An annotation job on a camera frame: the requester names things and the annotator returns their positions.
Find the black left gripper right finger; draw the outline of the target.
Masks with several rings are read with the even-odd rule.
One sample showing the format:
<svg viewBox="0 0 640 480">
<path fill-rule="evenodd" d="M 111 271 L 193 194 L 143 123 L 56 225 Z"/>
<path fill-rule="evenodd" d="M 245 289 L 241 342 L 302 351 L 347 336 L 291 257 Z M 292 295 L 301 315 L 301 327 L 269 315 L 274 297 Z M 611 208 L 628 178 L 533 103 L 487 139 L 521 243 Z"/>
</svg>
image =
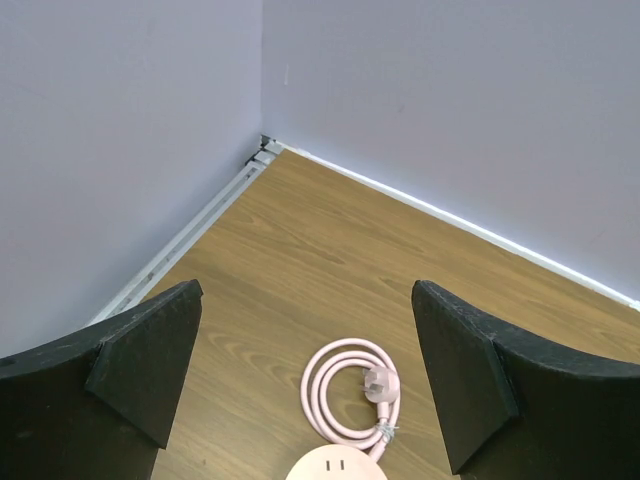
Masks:
<svg viewBox="0 0 640 480">
<path fill-rule="evenodd" d="M 454 475 L 638 477 L 636 364 L 540 337 L 430 281 L 411 303 Z"/>
</svg>

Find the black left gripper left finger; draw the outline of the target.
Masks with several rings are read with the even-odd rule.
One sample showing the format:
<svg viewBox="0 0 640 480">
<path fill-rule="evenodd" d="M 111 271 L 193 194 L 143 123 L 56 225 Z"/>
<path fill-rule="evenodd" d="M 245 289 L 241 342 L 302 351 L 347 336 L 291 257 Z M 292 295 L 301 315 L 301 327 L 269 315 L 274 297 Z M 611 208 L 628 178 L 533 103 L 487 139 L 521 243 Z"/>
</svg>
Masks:
<svg viewBox="0 0 640 480">
<path fill-rule="evenodd" d="M 148 479 L 199 330 L 197 280 L 1 361 L 4 479 Z"/>
</svg>

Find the round pink power strip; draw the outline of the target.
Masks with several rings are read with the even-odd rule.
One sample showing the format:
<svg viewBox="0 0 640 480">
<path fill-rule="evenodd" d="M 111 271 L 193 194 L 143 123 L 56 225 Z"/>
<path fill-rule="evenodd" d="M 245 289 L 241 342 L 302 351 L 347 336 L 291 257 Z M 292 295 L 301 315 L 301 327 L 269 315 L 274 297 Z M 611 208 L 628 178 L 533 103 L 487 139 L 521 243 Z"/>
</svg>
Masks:
<svg viewBox="0 0 640 480">
<path fill-rule="evenodd" d="M 286 480 L 387 480 L 381 467 L 362 451 L 331 444 L 303 455 Z"/>
</svg>

